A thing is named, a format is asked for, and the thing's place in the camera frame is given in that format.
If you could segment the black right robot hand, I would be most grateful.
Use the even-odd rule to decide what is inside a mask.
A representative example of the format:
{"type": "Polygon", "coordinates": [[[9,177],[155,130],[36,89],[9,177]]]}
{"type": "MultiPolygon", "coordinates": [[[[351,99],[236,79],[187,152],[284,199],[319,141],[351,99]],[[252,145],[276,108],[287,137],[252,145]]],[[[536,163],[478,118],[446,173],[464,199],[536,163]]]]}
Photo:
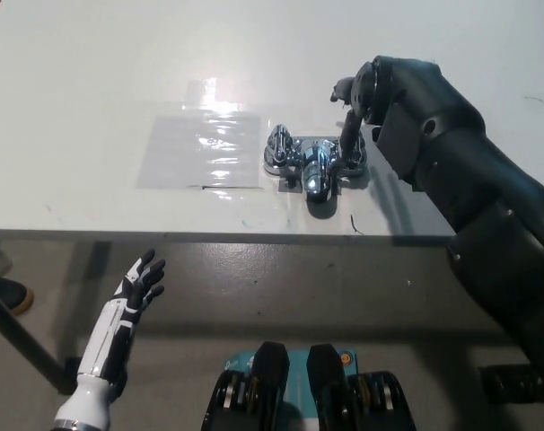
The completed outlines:
{"type": "Polygon", "coordinates": [[[375,87],[375,68],[372,62],[366,62],[355,76],[339,79],[330,95],[331,102],[343,101],[344,106],[350,107],[339,138],[340,158],[346,166],[355,163],[355,145],[360,136],[362,122],[373,104],[375,87]]]}

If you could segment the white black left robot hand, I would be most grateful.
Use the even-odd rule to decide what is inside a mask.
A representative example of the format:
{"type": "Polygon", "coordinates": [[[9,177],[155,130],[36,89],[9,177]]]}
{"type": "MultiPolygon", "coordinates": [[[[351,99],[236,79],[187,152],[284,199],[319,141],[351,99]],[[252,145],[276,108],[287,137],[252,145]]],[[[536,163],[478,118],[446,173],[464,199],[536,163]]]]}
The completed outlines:
{"type": "Polygon", "coordinates": [[[142,314],[164,292],[165,261],[149,250],[129,268],[112,297],[104,304],[78,367],[79,374],[116,384],[127,361],[142,314]]]}

